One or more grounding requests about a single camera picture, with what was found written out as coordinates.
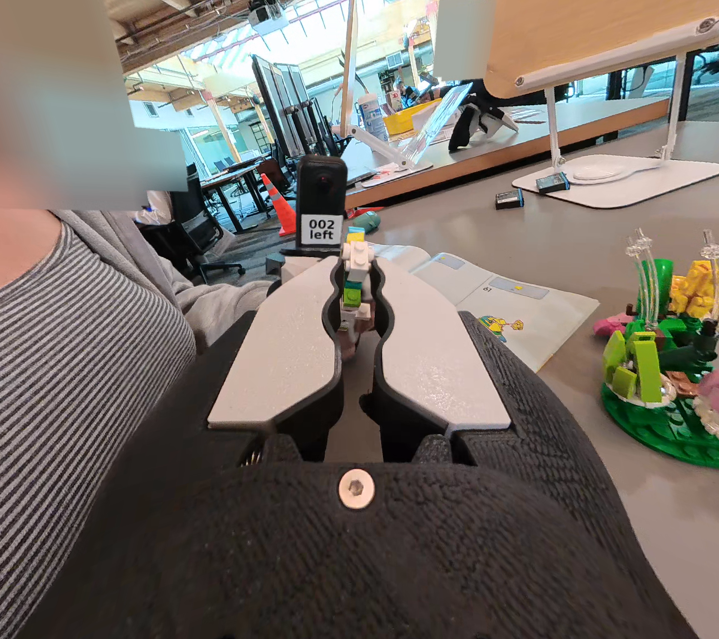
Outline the ceiling projector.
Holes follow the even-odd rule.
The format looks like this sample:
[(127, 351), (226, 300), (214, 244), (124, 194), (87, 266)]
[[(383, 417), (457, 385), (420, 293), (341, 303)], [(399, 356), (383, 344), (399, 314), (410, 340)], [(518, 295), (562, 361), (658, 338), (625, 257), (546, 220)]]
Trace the ceiling projector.
[(248, 22), (262, 37), (283, 30), (290, 23), (280, 0), (249, 0)]

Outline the white wipes canister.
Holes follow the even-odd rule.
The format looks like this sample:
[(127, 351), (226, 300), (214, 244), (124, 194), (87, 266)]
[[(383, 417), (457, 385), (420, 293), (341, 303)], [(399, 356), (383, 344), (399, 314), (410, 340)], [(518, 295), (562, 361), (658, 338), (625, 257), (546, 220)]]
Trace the white wipes canister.
[(388, 143), (389, 134), (377, 95), (367, 93), (361, 96), (357, 102), (364, 122), (364, 130), (377, 140)]

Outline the person's left forearm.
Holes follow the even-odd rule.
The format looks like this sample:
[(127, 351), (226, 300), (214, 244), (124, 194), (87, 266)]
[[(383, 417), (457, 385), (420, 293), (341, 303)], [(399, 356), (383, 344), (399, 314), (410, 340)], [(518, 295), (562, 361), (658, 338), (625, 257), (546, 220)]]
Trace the person's left forearm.
[(239, 287), (194, 285), (173, 269), (170, 285), (178, 307), (193, 330), (197, 352), (202, 354), (245, 313), (258, 309), (267, 297), (271, 282), (252, 281)]

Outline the wood-edged grey table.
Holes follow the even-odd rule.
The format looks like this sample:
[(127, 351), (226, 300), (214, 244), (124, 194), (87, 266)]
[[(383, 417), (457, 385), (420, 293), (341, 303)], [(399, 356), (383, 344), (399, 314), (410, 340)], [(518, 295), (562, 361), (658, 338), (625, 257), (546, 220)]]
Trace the wood-edged grey table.
[[(556, 106), (559, 144), (566, 147), (657, 119), (665, 119), (668, 96), (610, 101), (560, 103)], [(403, 171), (390, 182), (348, 190), (347, 210), (386, 206), (402, 194), (432, 188), (453, 179), (474, 175), (543, 154), (550, 149), (546, 106), (527, 106), (539, 123), (521, 123), (519, 131), (500, 129), (491, 139), (473, 138), (467, 148), (450, 153), (448, 143), (429, 146), (412, 172)]]

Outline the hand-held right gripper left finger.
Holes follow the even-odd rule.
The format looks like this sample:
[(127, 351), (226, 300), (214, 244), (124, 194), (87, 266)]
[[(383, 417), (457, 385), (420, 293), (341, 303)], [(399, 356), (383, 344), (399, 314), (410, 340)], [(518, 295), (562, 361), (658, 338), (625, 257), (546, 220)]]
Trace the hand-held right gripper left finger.
[(337, 257), (283, 282), (259, 306), (209, 413), (212, 430), (274, 431), (341, 367), (322, 312), (336, 296)]

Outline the brick instruction booklet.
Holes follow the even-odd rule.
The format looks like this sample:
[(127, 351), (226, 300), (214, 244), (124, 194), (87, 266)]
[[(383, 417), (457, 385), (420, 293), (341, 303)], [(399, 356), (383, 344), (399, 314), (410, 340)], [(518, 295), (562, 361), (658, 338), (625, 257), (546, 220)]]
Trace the brick instruction booklet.
[(378, 243), (374, 250), (438, 290), (458, 311), (470, 312), (535, 372), (600, 304), (497, 275), (447, 252), (431, 256), (415, 246)]

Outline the striped brick fish model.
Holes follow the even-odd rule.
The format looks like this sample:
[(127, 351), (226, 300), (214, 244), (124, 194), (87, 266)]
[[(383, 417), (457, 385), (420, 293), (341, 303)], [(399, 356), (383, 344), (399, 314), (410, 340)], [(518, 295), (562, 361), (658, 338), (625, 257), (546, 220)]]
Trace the striped brick fish model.
[(349, 227), (342, 245), (344, 279), (340, 295), (340, 327), (343, 320), (366, 318), (374, 307), (370, 270), (374, 260), (373, 245), (366, 241), (364, 230)]

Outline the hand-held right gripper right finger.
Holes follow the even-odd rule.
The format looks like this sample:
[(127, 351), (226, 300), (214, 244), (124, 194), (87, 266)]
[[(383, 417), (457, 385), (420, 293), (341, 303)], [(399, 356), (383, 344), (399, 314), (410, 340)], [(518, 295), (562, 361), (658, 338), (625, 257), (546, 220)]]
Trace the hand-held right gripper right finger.
[(375, 265), (376, 310), (389, 310), (380, 343), (388, 389), (446, 435), (509, 428), (506, 406), (453, 303), (389, 259)]

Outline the person's left hand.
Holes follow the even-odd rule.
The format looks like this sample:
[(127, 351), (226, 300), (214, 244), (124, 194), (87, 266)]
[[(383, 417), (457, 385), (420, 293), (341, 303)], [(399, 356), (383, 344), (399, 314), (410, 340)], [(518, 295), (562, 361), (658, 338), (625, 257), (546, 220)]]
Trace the person's left hand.
[(370, 315), (366, 318), (352, 316), (343, 320), (337, 332), (344, 364), (355, 357), (360, 339), (364, 334), (374, 330), (374, 307), (370, 309)]

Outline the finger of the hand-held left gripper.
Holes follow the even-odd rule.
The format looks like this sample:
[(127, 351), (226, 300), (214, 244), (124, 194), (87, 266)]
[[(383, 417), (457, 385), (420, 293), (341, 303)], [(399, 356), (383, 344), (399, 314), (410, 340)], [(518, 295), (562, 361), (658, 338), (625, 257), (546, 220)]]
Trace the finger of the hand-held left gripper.
[(305, 282), (328, 282), (333, 270), (333, 258), (286, 258), (280, 271), (282, 283), (288, 283), (294, 278), (309, 272), (309, 279)]

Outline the person's grey sweatshirt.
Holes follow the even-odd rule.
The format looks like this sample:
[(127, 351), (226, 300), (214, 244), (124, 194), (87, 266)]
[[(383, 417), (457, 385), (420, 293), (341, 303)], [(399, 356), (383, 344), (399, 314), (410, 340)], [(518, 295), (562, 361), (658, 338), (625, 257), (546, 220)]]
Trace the person's grey sweatshirt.
[(180, 356), (192, 361), (204, 329), (192, 311), (197, 290), (157, 255), (122, 213), (53, 211), (67, 234), (67, 288), (88, 303), (88, 314), (114, 332), (113, 345), (137, 356)]

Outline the orange traffic cone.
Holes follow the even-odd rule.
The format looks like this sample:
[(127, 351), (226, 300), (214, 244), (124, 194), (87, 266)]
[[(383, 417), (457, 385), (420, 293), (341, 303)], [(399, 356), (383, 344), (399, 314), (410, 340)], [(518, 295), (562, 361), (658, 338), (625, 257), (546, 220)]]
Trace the orange traffic cone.
[(295, 210), (264, 173), (260, 176), (280, 221), (279, 237), (295, 235), (297, 221)]

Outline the grey desk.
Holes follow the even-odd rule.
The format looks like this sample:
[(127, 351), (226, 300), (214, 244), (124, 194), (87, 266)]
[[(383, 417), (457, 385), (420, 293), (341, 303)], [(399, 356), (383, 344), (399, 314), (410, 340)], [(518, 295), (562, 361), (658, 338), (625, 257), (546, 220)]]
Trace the grey desk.
[(672, 259), (680, 273), (698, 257), (704, 230), (718, 237), (718, 179), (613, 210), (536, 194), (522, 209), (495, 209), (497, 193), (542, 167), (513, 167), (388, 206), (374, 240), (417, 246), (431, 256), (446, 251), (499, 275), (600, 303), (539, 376), (591, 440), (675, 604), (699, 637), (717, 638), (718, 471), (654, 452), (607, 416), (599, 398), (602, 348), (592, 324), (635, 301), (635, 269), (625, 255), (632, 230), (641, 228), (654, 255)]

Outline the brick flower model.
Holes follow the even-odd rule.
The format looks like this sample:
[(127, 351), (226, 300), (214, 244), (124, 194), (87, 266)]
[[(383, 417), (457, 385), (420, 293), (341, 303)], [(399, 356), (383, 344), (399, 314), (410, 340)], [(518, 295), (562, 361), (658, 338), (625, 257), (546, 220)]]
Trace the brick flower model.
[(594, 327), (595, 336), (607, 338), (600, 392), (604, 408), (622, 431), (647, 448), (717, 469), (718, 326), (669, 317), (658, 330), (644, 330), (635, 315), (637, 302), (638, 293), (623, 314)]

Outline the dark room divider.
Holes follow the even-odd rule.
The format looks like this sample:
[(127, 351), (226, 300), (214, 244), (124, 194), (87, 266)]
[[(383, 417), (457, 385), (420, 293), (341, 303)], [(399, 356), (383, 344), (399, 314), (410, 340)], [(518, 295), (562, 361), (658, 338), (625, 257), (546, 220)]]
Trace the dark room divider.
[(279, 158), (296, 161), (310, 154), (339, 157), (328, 120), (310, 97), (300, 67), (272, 63), (256, 54), (251, 62)]

